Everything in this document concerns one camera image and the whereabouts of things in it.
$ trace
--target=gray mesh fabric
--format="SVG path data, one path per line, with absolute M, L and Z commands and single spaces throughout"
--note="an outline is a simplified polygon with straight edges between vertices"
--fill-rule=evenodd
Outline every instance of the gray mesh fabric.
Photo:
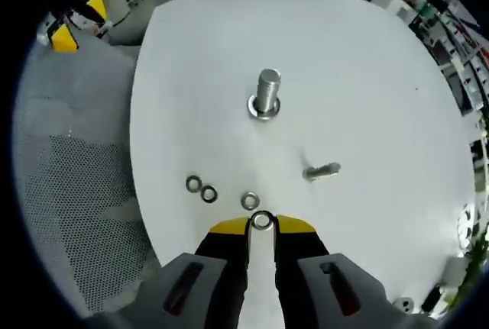
M 73 33 L 77 53 L 32 47 L 15 105 L 13 164 L 36 251 L 85 317 L 129 303 L 159 264 L 128 149 L 135 60 Z

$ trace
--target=yellow object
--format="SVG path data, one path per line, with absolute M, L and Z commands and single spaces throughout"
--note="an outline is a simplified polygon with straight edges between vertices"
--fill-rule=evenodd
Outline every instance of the yellow object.
M 299 218 L 278 215 L 278 227 L 281 234 L 299 234 L 304 232 L 316 232 L 314 227 Z
M 235 218 L 234 220 L 219 222 L 216 226 L 209 230 L 209 233 L 244 235 L 246 232 L 248 219 L 248 217 L 240 217 Z
M 103 0 L 88 0 L 86 4 L 92 7 L 95 11 L 97 11 L 99 15 L 103 17 L 104 20 L 107 20 L 107 11 L 105 10 L 105 5 Z
M 78 50 L 78 43 L 66 24 L 61 24 L 50 39 L 53 49 L 57 52 L 75 53 Z

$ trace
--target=metal pin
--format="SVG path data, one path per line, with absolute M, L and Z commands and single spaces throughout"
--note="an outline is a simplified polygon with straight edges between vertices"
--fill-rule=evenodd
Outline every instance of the metal pin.
M 262 121 L 268 121 L 280 110 L 277 97 L 280 87 L 280 73 L 275 69 L 264 69 L 258 77 L 257 94 L 248 99 L 250 114 Z
M 339 163 L 329 163 L 321 167 L 308 167 L 303 172 L 304 179 L 313 182 L 314 180 L 324 178 L 339 173 L 342 166 Z

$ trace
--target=metal ring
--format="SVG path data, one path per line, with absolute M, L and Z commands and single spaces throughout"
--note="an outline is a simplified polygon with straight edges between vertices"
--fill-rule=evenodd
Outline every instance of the metal ring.
M 197 182 L 197 184 L 198 184 L 197 187 L 192 188 L 190 186 L 191 182 Z M 188 190 L 191 193 L 198 193 L 200 191 L 200 189 L 202 188 L 202 180 L 197 175 L 191 175 L 188 178 L 186 178 L 185 187 L 186 187 L 186 190 Z
M 268 218 L 267 224 L 261 225 L 261 224 L 258 224 L 257 223 L 257 219 L 260 216 L 265 216 L 266 218 Z M 274 226 L 274 216 L 269 211 L 258 211 L 258 212 L 255 212 L 251 216 L 251 226 L 253 226 L 254 228 L 256 228 L 259 231 L 270 230 L 272 228 L 272 226 Z
M 212 192 L 214 193 L 211 198 L 206 197 L 206 192 L 208 190 L 212 190 Z M 204 185 L 203 188 L 200 189 L 200 198 L 202 198 L 205 203 L 214 203 L 217 200 L 217 190 L 215 190 L 212 185 Z
M 267 113 L 259 113 L 255 108 L 254 108 L 254 100 L 257 98 L 256 95 L 250 96 L 248 99 L 248 111 L 250 112 L 250 115 L 253 118 L 256 118 L 260 121 L 269 121 L 271 118 L 275 117 L 275 115 L 278 114 L 280 110 L 280 99 L 277 98 L 275 101 L 274 108 Z
M 253 199 L 253 203 L 251 205 L 248 205 L 246 203 L 246 200 L 248 198 L 251 198 Z M 245 194 L 243 194 L 241 196 L 241 206 L 247 210 L 247 211 L 253 211 L 254 209 L 256 209 L 258 206 L 260 205 L 260 198 L 258 197 L 258 195 L 256 195 L 255 193 L 253 192 L 246 192 Z

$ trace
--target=white round tabletop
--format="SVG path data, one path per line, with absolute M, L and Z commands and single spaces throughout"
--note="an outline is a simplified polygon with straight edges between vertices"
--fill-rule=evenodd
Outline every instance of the white round tabletop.
M 248 114 L 265 68 L 281 108 Z M 134 77 L 131 159 L 147 233 L 161 265 L 193 253 L 219 221 L 259 209 L 312 224 L 385 286 L 423 302 L 458 249 L 474 200 L 460 111 L 409 28 L 361 0 L 175 0 L 154 10 Z M 307 166 L 340 163 L 307 182 Z M 186 190 L 216 187 L 207 204 Z M 240 327 L 283 327 L 273 231 L 253 230 Z

